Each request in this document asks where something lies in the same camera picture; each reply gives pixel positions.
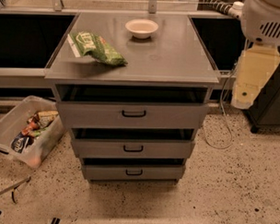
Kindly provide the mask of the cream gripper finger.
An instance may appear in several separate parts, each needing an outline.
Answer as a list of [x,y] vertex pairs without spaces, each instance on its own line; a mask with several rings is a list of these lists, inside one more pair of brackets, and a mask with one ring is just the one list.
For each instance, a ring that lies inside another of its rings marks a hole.
[[280,65],[280,54],[274,46],[251,46],[240,54],[230,104],[248,110],[262,88]]

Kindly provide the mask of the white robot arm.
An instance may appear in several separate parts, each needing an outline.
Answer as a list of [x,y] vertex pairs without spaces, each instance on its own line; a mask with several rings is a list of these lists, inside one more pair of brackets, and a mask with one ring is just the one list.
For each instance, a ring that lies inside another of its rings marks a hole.
[[239,56],[231,105],[247,110],[280,65],[280,0],[244,0],[240,26],[252,46]]

